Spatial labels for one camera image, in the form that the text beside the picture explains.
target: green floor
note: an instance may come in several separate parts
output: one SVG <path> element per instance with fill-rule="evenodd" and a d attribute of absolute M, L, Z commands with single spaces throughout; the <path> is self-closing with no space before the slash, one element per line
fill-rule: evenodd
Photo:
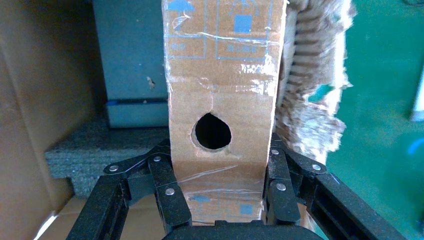
<path fill-rule="evenodd" d="M 347 74 L 337 117 L 347 125 L 331 172 L 408 239 L 424 239 L 424 122 L 409 121 L 424 63 L 424 7 L 354 0 Z"/>

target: cardboard box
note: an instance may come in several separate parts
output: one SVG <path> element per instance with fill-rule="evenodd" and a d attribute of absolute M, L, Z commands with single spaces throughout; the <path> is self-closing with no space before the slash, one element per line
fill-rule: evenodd
<path fill-rule="evenodd" d="M 33 239 L 71 198 L 44 152 L 106 100 L 93 13 L 77 2 L 0 2 L 1 239 Z"/>
<path fill-rule="evenodd" d="M 260 218 L 285 7 L 162 2 L 172 161 L 194 223 Z"/>

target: brown cardboard panel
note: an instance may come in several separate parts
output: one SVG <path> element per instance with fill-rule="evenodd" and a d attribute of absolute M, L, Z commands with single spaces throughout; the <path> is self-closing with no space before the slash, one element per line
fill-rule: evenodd
<path fill-rule="evenodd" d="M 60 215 L 41 235 L 41 240 L 66 239 L 78 214 Z M 160 240 L 165 237 L 157 208 L 130 209 L 123 226 L 121 240 Z"/>
<path fill-rule="evenodd" d="M 49 194 L 22 119 L 0 126 L 0 233 L 32 239 L 52 211 Z"/>
<path fill-rule="evenodd" d="M 162 1 L 175 175 L 194 221 L 258 219 L 286 2 L 180 3 Z M 230 131 L 229 143 L 214 149 L 197 132 L 198 121 L 209 113 Z M 222 132 L 211 124 L 206 128 Z"/>
<path fill-rule="evenodd" d="M 66 239 L 72 229 L 78 214 L 65 214 L 56 218 L 47 230 L 41 235 L 40 240 Z"/>
<path fill-rule="evenodd" d="M 86 199 L 72 197 L 65 207 L 60 211 L 60 215 L 79 214 L 86 204 Z M 138 200 L 129 207 L 132 210 L 154 209 L 157 208 L 155 195 L 148 195 Z"/>
<path fill-rule="evenodd" d="M 5 23 L 0 29 L 1 47 L 35 156 L 58 210 L 72 189 L 66 180 L 50 177 L 44 151 L 94 112 L 91 75 L 84 60 L 91 52 L 80 50 L 85 46 L 84 21 L 75 11 L 36 1 L 1 5 L 0 20 Z"/>

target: circular hole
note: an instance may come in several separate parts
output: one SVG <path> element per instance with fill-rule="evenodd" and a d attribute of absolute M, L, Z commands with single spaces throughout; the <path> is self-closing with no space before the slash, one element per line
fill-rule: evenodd
<path fill-rule="evenodd" d="M 211 113 L 200 118 L 195 125 L 194 133 L 198 143 L 210 150 L 223 148 L 231 141 L 228 125 Z"/>

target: teal metal cabinet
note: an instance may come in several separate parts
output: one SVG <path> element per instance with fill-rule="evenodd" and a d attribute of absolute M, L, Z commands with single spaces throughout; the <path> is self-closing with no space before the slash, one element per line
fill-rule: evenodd
<path fill-rule="evenodd" d="M 111 127 L 167 126 L 161 1 L 94 0 L 93 8 L 109 100 L 106 108 L 113 112 Z M 158 119 L 148 117 L 125 124 L 128 111 L 135 111 L 132 116 L 146 113 L 164 119 L 156 125 L 150 121 Z"/>

